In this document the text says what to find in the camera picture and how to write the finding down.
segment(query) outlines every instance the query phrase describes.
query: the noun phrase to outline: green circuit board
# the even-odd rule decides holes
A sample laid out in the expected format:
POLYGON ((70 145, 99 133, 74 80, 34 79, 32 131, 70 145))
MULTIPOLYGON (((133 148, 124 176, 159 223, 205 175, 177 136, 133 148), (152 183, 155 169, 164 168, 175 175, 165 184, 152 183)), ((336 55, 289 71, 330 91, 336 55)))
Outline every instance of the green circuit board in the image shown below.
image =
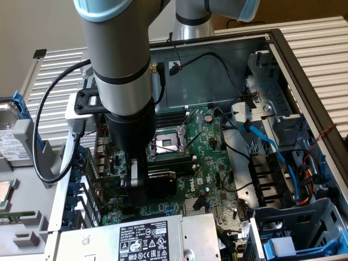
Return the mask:
MULTIPOLYGON (((219 226, 224 229, 240 227, 238 215, 233 219, 233 210, 237 208, 235 193, 223 191, 216 180, 220 178, 222 181, 231 169, 227 151, 221 150, 220 117, 213 117, 213 121, 207 123, 204 116, 207 114, 214 115, 213 109, 207 107, 191 108, 188 112, 196 112, 185 125, 187 142, 189 143, 196 137, 186 148, 187 154, 197 156, 196 170, 193 175, 177 178, 177 193, 175 196, 134 208, 129 204, 127 195, 124 192, 123 195, 120 195, 122 192, 115 186, 126 172, 124 154, 115 148, 109 148, 113 157, 117 158, 118 164, 114 167, 114 174, 110 173, 109 166, 106 164, 104 166, 104 177, 99 179, 104 190, 109 190, 109 200, 103 208, 102 225, 112 225, 146 216, 185 215, 185 201, 205 195, 209 212, 214 213, 216 223, 219 226), (212 146, 209 138, 214 139, 215 146, 212 146)), ((175 130, 175 127, 157 129, 157 134, 173 133, 175 130)), ((164 153, 151 157, 151 146, 148 148, 148 154, 149 163, 173 157, 189 156, 183 156, 179 153, 164 153)), ((235 188, 233 177, 226 179, 225 186, 231 189, 235 188)))

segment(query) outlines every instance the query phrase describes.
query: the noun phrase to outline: black cable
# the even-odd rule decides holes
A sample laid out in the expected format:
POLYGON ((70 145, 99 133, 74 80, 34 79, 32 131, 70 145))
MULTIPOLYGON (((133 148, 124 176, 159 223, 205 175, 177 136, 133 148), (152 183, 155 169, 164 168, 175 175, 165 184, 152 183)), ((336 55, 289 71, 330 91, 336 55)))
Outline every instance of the black cable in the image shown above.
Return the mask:
POLYGON ((236 83, 234 82, 233 78, 232 78, 232 75, 231 75, 231 72, 229 71, 228 67, 227 67, 227 64, 225 63, 225 61, 222 59, 221 56, 219 56, 217 53, 214 53, 214 52, 206 52, 206 53, 202 53, 200 55, 198 55, 197 57, 194 57, 193 59, 187 61, 186 63, 182 64, 181 65, 181 68, 184 68, 192 63, 194 63, 195 61, 201 59, 202 57, 204 56, 213 56, 215 57, 217 60, 220 61, 220 63, 223 65, 223 67, 225 68, 225 71, 227 73, 227 76, 228 76, 228 79, 230 81, 230 83, 232 84, 232 87, 234 87, 236 89, 236 91, 238 92, 239 96, 242 96, 242 93, 241 91, 237 88, 237 85, 236 83))
POLYGON ((166 81, 165 81, 165 66, 164 63, 158 63, 157 64, 157 72, 159 75, 159 82, 161 84, 161 92, 159 94, 158 100, 154 103, 154 105, 157 105, 158 103, 161 102, 163 95, 164 95, 164 91, 165 91, 165 85, 166 85, 166 81))
POLYGON ((233 21, 236 21, 236 20, 235 20, 235 19, 230 19, 230 20, 227 21, 227 23, 226 23, 226 29, 228 29, 229 23, 230 23, 230 22, 233 22, 233 21))
POLYGON ((163 95, 164 95, 164 91, 165 91, 165 85, 161 86, 161 92, 159 94, 158 100, 154 103, 154 105, 157 105, 158 103, 161 102, 163 95))
POLYGON ((51 178, 51 179, 50 178, 46 178, 41 173, 41 170, 40 170, 40 167, 39 167, 39 163, 38 163, 38 153, 37 153, 37 150, 38 150, 38 129, 39 129, 40 115, 41 115, 42 109, 44 107, 45 101, 46 101, 49 93, 57 85, 57 83, 59 83, 59 81, 61 81, 64 77, 66 77, 69 73, 73 72, 74 70, 77 70, 77 69, 79 69, 79 68, 81 68, 81 67, 83 67, 85 65, 89 65, 89 64, 91 64, 91 60, 90 59, 85 60, 85 61, 81 61, 81 62, 79 62, 79 63, 69 67, 64 72, 62 72, 50 84, 50 86, 46 89, 46 91, 43 94, 43 97, 42 97, 42 99, 41 99, 41 101, 39 103, 38 110, 36 111, 36 119, 35 119, 34 130, 33 130, 33 145, 32 145, 33 163, 34 163, 34 169, 36 171, 36 174, 46 184, 54 184, 54 183, 60 181, 68 173, 69 169, 71 168, 71 165, 72 165, 72 162, 73 162, 73 159, 74 159, 74 155, 76 154, 76 150, 78 148, 79 139, 80 139, 80 137, 84 133, 85 121, 83 121, 83 122, 77 122, 76 121, 76 124, 80 123, 80 124, 82 124, 82 126, 76 125, 79 130, 77 132, 73 133, 73 136, 74 136, 73 149, 72 149, 72 152, 71 152, 71 154, 69 156, 69 160, 68 160, 66 166, 64 167, 64 169, 62 170, 62 172, 60 174, 58 174, 56 177, 54 177, 54 178, 51 178))
POLYGON ((227 113, 224 113, 224 114, 222 115, 222 117, 221 117, 221 120, 220 120, 220 135, 221 135, 221 142, 223 142, 223 143, 226 145, 226 147, 228 147, 231 151, 234 151, 235 153, 237 153, 237 154, 243 156, 243 157, 246 158, 248 161, 250 161, 250 157, 249 157, 248 155, 246 155, 246 154, 244 154, 244 153, 242 153, 242 152, 236 150, 235 148, 232 148, 229 144, 227 144, 227 143, 225 142, 225 138, 223 137, 223 132, 222 132, 222 122, 223 122, 223 118, 225 118, 226 115, 227 115, 227 113))
POLYGON ((227 232, 241 233, 241 231, 239 231, 239 230, 232 230, 232 229, 228 229, 227 232))
POLYGON ((225 187, 225 181, 226 181, 226 178, 227 178, 228 175, 229 175, 229 173, 226 174, 226 175, 223 177, 222 182, 221 182, 221 187, 222 187, 222 189, 225 190, 225 191, 227 191, 227 192, 235 193, 235 192, 238 192, 239 190, 245 189, 247 186, 250 186, 250 185, 253 184, 252 182, 249 182, 249 183, 247 183, 247 184, 241 186, 241 187, 238 188, 238 189, 227 189, 227 188, 225 187))
POLYGON ((321 175, 321 169, 319 168, 319 162, 318 162, 317 158, 314 156, 313 152, 309 151, 309 150, 302 149, 302 148, 296 148, 294 150, 288 150, 287 152, 297 152, 297 151, 303 151, 307 155, 310 155, 310 157, 312 158, 312 160, 314 162, 314 165, 315 165, 315 168, 317 170, 317 173, 321 175))
MULTIPOLYGON (((216 106, 215 109, 219 110, 219 111, 221 112, 221 114, 223 115, 223 110, 221 110, 220 107, 216 106)), ((228 118, 227 118, 227 120, 228 120, 229 124, 232 126, 232 128, 235 129, 235 126, 234 126, 233 122, 231 121, 231 119, 228 119, 228 118)))
POLYGON ((170 32, 170 33, 169 33, 169 39, 167 40, 167 42, 170 42, 170 43, 172 44, 172 46, 174 47, 174 50, 175 50, 175 52, 176 52, 176 55, 178 56, 180 65, 182 65, 183 63, 182 63, 182 61, 181 61, 181 58, 180 58, 178 49, 176 48, 176 45, 175 45, 175 43, 174 43, 173 40, 172 40, 172 36, 173 36, 173 33, 170 32))

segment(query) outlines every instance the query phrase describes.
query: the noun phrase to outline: red wire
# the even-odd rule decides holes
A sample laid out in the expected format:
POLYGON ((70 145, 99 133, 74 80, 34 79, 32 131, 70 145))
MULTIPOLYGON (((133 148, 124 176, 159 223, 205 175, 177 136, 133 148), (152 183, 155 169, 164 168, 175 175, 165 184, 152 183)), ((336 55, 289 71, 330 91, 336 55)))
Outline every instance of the red wire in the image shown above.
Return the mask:
POLYGON ((106 127, 99 128, 98 130, 95 130, 94 132, 88 132, 88 133, 85 133, 85 135, 90 135, 90 134, 93 134, 93 133, 96 133, 96 132, 102 131, 102 130, 104 130, 105 128, 106 128, 106 127))
MULTIPOLYGON (((306 178, 308 178, 308 177, 309 177, 309 172, 306 171, 306 178)), ((313 196, 313 184, 311 183, 311 184, 309 184, 309 197, 306 198, 305 200, 301 201, 300 203, 298 203, 297 206, 300 207, 300 206, 307 204, 309 202, 310 198, 312 198, 312 196, 313 196)))
MULTIPOLYGON (((327 129, 323 130, 323 132, 318 137, 316 137, 314 144, 310 147, 309 151, 311 152, 314 149, 318 140, 320 140, 322 137, 324 137, 331 130, 335 129, 336 125, 337 124, 335 123, 334 125, 331 125, 327 129)), ((308 157, 309 157, 309 154, 307 156, 305 156, 305 158, 303 159, 303 162, 305 162, 308 159, 308 157)))

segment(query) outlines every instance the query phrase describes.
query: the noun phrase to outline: hard drive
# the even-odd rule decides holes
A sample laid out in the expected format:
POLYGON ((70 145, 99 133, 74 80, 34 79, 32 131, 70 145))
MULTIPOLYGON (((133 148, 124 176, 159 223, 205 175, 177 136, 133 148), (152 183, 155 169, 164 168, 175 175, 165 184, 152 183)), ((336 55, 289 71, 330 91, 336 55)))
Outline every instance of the hard drive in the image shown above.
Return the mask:
POLYGON ((23 97, 16 92, 13 97, 0 98, 0 157, 13 167, 32 165, 22 143, 12 134, 17 120, 21 119, 31 119, 23 97))

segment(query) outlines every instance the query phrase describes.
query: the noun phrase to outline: robotic arm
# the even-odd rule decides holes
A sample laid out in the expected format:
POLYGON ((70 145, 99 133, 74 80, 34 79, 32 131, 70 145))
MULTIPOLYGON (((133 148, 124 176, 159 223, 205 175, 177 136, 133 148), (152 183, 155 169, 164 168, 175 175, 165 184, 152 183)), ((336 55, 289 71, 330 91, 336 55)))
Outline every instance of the robotic arm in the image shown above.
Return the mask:
MULTIPOLYGON (((146 204, 145 148, 156 131, 148 28, 169 0, 74 0, 111 140, 125 151, 124 182, 134 204, 146 204)), ((174 40, 209 36, 211 12, 251 20, 259 0, 177 0, 174 40)))
POLYGON ((212 13, 250 22, 259 3, 260 0, 176 0, 172 39, 177 41, 215 35, 210 20, 212 13))

